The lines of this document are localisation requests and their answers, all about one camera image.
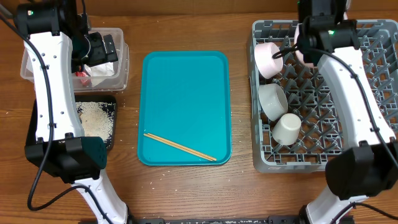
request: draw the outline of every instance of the wooden surface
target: wooden surface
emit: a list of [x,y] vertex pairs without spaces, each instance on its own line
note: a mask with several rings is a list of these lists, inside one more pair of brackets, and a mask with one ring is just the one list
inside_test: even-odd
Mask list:
[[[349,16],[398,20],[398,11],[353,12]],[[93,27],[122,28],[130,48],[127,89],[113,93],[126,107],[119,107],[116,141],[106,170],[135,216],[179,219],[297,214],[323,190],[323,172],[261,174],[252,164],[245,44],[254,21],[296,17],[296,13],[270,13],[91,18]],[[94,218],[78,192],[71,192],[43,211],[27,209],[27,195],[37,168],[25,159],[24,143],[35,93],[33,84],[19,75],[22,41],[4,24],[0,24],[0,33],[0,223],[77,223]],[[155,50],[220,50],[228,57],[233,155],[225,165],[147,167],[138,161],[136,124],[142,61]],[[60,179],[43,174],[34,204],[43,204],[67,187]],[[368,202],[398,215],[398,187]],[[358,223],[393,223],[365,208],[352,214]]]
[[[81,1],[76,0],[81,12]],[[90,16],[296,12],[298,0],[85,0]],[[14,13],[26,0],[0,0]],[[398,10],[397,0],[352,0],[352,11]]]

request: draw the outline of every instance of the pair of chopsticks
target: pair of chopsticks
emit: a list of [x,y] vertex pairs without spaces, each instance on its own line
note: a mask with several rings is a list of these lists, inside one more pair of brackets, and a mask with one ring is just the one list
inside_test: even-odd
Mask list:
[[175,143],[175,142],[169,141],[169,140],[167,140],[167,139],[164,139],[164,138],[162,138],[162,137],[156,136],[156,135],[154,135],[154,134],[147,133],[147,134],[144,134],[144,136],[145,136],[145,137],[148,137],[148,138],[151,138],[151,139],[153,139],[153,140],[159,141],[159,142],[161,142],[161,143],[164,143],[164,144],[166,144],[166,145],[172,146],[172,147],[174,147],[174,148],[177,148],[177,149],[179,149],[179,150],[182,150],[182,151],[187,152],[187,153],[189,153],[189,154],[192,154],[192,155],[194,155],[194,156],[201,157],[201,158],[207,159],[207,160],[209,160],[209,161],[217,161],[216,158],[214,158],[214,157],[208,156],[208,155],[206,155],[206,154],[203,154],[203,153],[201,153],[201,152],[195,151],[195,150],[193,150],[193,149],[190,149],[190,148],[188,148],[188,147],[182,146],[182,145],[180,145],[180,144],[177,144],[177,143]]

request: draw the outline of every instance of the red item in bin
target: red item in bin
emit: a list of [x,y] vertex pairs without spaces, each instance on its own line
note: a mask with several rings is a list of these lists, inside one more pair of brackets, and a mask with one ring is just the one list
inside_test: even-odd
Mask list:
[[[77,77],[90,77],[86,72],[76,72]],[[81,84],[84,86],[88,86],[91,82],[89,79],[81,79]]]

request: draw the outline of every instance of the white granular material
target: white granular material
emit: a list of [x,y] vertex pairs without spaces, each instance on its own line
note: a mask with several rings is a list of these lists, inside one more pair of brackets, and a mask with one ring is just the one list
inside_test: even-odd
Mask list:
[[111,139],[113,132],[113,115],[103,110],[105,106],[111,103],[97,102],[76,102],[78,114],[81,119],[81,125],[85,130],[85,136],[98,136],[104,142]]

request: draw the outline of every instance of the clear plastic bin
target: clear plastic bin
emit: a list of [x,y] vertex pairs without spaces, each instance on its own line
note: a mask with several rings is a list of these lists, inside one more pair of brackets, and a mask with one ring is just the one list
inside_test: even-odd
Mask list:
[[[124,43],[123,31],[119,28],[92,28],[90,33],[92,32],[99,32],[102,36],[112,35],[119,60],[113,63],[114,75],[111,76],[77,77],[73,73],[75,92],[124,90],[129,78],[129,46]],[[21,77],[34,82],[33,72],[29,70],[29,67],[31,67],[29,64],[29,54],[25,49],[22,58]]]

